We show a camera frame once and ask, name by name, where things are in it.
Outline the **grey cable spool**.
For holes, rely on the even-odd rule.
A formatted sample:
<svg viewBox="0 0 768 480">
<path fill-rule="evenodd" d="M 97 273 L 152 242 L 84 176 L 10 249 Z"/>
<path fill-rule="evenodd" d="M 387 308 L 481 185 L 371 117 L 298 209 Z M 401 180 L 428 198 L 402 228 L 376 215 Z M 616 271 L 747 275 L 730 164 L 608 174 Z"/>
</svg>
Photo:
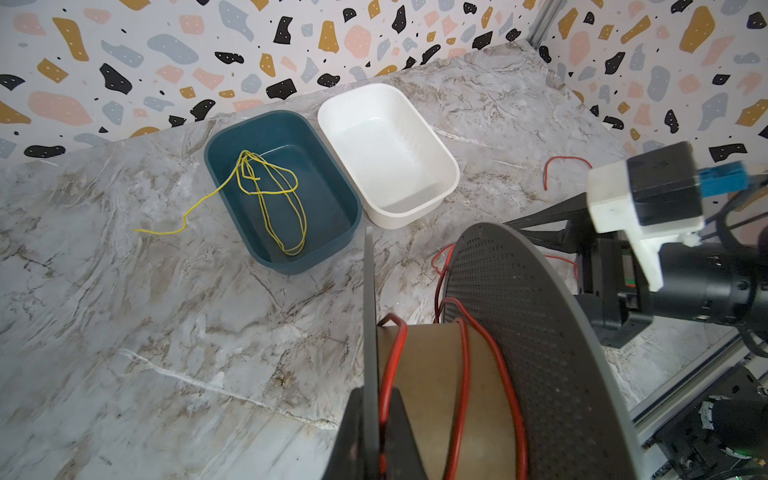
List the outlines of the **grey cable spool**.
<svg viewBox="0 0 768 480">
<path fill-rule="evenodd" d="M 520 233 L 467 229 L 431 320 L 375 312 L 364 261 L 364 479 L 403 403 L 427 479 L 636 479 L 640 446 L 574 296 Z"/>
</svg>

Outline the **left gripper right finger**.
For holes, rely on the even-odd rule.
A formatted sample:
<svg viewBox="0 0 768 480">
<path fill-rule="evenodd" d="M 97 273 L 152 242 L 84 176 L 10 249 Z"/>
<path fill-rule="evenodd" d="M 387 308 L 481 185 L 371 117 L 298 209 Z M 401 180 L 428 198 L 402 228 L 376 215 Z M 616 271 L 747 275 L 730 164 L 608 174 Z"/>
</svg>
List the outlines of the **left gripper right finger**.
<svg viewBox="0 0 768 480">
<path fill-rule="evenodd" d="M 380 478 L 427 479 L 421 456 L 403 403 L 392 403 L 383 433 Z"/>
</svg>

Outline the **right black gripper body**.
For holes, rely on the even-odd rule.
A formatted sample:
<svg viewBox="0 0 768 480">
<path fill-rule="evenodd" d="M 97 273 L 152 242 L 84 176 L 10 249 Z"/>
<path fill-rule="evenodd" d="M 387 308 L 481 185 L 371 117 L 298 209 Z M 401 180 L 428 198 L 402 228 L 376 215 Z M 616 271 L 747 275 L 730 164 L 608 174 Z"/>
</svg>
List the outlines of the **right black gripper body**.
<svg viewBox="0 0 768 480">
<path fill-rule="evenodd" d="M 601 235 L 577 253 L 577 302 L 601 345 L 621 348 L 657 317 L 735 328 L 750 348 L 767 341 L 767 257 L 718 243 L 660 250 L 653 291 L 629 243 Z"/>
</svg>

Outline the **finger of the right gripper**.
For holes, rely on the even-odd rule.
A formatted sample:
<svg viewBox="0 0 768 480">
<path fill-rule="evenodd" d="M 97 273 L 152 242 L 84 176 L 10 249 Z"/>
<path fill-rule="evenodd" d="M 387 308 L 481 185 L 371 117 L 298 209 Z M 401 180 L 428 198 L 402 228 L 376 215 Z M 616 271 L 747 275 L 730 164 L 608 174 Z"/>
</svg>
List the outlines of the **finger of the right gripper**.
<svg viewBox="0 0 768 480">
<path fill-rule="evenodd" d="M 521 234 L 532 244 L 544 247 L 550 250 L 574 254 L 579 252 L 579 240 L 573 235 L 561 231 L 527 231 L 522 230 Z"/>
<path fill-rule="evenodd" d="M 515 229 L 532 229 L 560 224 L 564 230 L 589 227 L 591 219 L 585 193 L 578 194 L 536 213 L 506 222 Z"/>
</svg>

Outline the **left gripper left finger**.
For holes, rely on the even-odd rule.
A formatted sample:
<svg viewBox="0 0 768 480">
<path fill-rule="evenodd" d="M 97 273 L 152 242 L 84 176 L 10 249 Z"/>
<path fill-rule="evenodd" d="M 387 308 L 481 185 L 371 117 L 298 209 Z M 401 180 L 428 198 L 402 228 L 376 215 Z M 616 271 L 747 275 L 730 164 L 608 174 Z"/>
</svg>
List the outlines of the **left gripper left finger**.
<svg viewBox="0 0 768 480">
<path fill-rule="evenodd" d="M 362 433 L 363 393 L 363 387 L 355 388 L 350 392 L 322 480 L 365 478 Z"/>
</svg>

